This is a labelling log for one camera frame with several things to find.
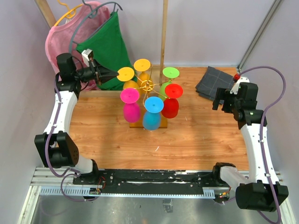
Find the clothes hanger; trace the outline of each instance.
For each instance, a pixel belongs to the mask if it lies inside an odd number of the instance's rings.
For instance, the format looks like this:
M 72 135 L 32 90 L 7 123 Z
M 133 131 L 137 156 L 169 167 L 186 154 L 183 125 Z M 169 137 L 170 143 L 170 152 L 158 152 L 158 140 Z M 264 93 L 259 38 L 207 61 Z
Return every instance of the clothes hanger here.
M 113 12 L 112 12 L 112 15 L 110 16 L 110 18 L 109 19 L 107 19 L 101 26 L 99 26 L 89 37 L 88 37 L 88 39 L 89 38 L 91 38 L 99 29 L 101 29 L 101 27 L 102 26 L 104 26 L 113 16 L 114 16 L 114 14 L 115 14 L 115 12 L 118 12 L 118 9 L 115 11 L 115 8 L 116 8 L 116 5 L 119 7 L 119 9 L 122 11 L 122 7 L 118 4 L 118 3 L 116 3 L 115 1 L 109 1 L 109 2 L 106 2 L 106 3 L 103 3 L 102 5 L 100 5 L 100 6 L 98 6 L 98 7 L 96 7 L 95 9 L 93 9 L 91 12 L 90 12 L 90 14 L 88 14 L 81 22 L 80 22 L 80 24 L 77 26 L 77 28 L 75 29 L 75 31 L 74 31 L 74 33 L 73 33 L 73 35 L 72 35 L 72 37 L 71 37 L 71 41 L 70 41 L 70 45 L 69 45 L 69 53 L 71 53 L 72 52 L 72 44 L 73 43 L 75 43 L 75 44 L 77 44 L 76 42 L 74 42 L 74 38 L 75 38 L 75 36 L 76 36 L 76 33 L 78 32 L 78 30 L 80 29 L 80 27 L 83 25 L 83 23 L 89 18 L 89 16 L 90 15 L 92 15 L 95 11 L 97 11 L 99 8 L 101 8 L 101 7 L 103 7 L 103 6 L 105 6 L 105 5 L 107 5 L 107 4 L 114 4 L 114 7 L 113 7 Z
M 60 0 L 57 0 L 57 1 L 58 1 L 58 3 L 59 3 L 60 5 L 65 6 L 65 7 L 67 8 L 67 11 L 68 11 L 68 12 L 70 11 L 70 7 L 68 6 L 68 4 L 66 4 L 66 3 L 62 3 Z M 67 15 L 66 18 L 67 18 L 67 19 L 71 19 L 74 15 L 76 15 L 76 10 L 73 11 L 73 14 L 69 14 L 69 15 Z
M 90 11 L 93 11 L 92 5 L 87 4 L 84 0 L 82 0 L 83 4 L 90 7 Z M 98 10 L 95 11 L 95 14 L 91 14 L 88 18 L 93 19 L 98 14 Z
M 69 15 L 69 14 L 71 14 L 73 11 L 76 11 L 76 9 L 77 8 L 79 8 L 79 7 L 81 7 L 81 6 L 83 6 L 83 4 L 81 4 L 81 5 L 78 5 L 78 6 L 76 6 L 76 7 L 74 7 L 73 9 L 71 9 L 70 11 L 68 11 L 66 14 L 64 14 L 56 23 L 55 23 L 55 25 L 54 25 L 54 27 L 56 27 L 64 18 L 67 18 L 67 16 Z

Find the wooden pole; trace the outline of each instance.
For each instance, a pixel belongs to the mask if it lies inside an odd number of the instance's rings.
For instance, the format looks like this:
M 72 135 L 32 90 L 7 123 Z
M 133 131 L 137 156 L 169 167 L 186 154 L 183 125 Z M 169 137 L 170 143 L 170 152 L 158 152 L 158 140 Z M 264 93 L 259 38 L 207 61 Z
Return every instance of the wooden pole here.
M 44 18 L 46 19 L 49 27 L 53 27 L 56 23 L 56 19 L 52 13 L 52 10 L 50 9 L 50 6 L 48 5 L 47 0 L 36 0 L 36 4 L 41 10 Z
M 162 41 L 161 41 L 161 60 L 160 60 L 159 83 L 161 83 L 163 81 L 165 39 L 166 39 L 166 26 L 167 26 L 167 8 L 168 8 L 168 0 L 164 0 L 163 1 L 163 21 L 162 21 Z

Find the gray floor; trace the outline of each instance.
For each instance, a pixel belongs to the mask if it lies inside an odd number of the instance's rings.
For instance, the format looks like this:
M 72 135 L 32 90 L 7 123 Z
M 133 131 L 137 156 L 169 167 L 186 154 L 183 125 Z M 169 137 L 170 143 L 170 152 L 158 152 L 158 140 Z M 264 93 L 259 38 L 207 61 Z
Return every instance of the gray floor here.
M 277 214 L 265 213 L 273 221 Z M 166 213 L 161 198 L 101 197 L 76 203 L 63 196 L 40 196 L 32 224 L 267 224 L 256 211 L 241 210 L 235 201 L 173 199 Z

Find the folded towel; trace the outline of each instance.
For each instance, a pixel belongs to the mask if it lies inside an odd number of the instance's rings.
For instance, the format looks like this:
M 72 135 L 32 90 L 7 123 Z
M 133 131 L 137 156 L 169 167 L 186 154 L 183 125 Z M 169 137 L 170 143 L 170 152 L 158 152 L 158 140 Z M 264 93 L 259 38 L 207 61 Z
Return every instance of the folded towel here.
M 234 85 L 233 77 L 213 67 L 208 67 L 201 81 L 196 85 L 196 92 L 201 97 L 214 100 L 217 88 L 231 89 Z

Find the gold hook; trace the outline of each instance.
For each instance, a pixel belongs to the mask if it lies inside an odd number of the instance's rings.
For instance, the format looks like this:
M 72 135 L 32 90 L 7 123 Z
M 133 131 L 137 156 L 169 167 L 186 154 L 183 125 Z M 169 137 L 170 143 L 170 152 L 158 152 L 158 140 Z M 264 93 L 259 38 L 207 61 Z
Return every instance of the gold hook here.
M 60 0 L 57 1 L 60 5 L 66 6 L 68 12 L 70 11 L 70 7 L 66 3 L 62 3 Z M 74 15 L 76 15 L 76 10 L 73 11 L 73 14 L 67 15 L 66 18 L 71 19 Z

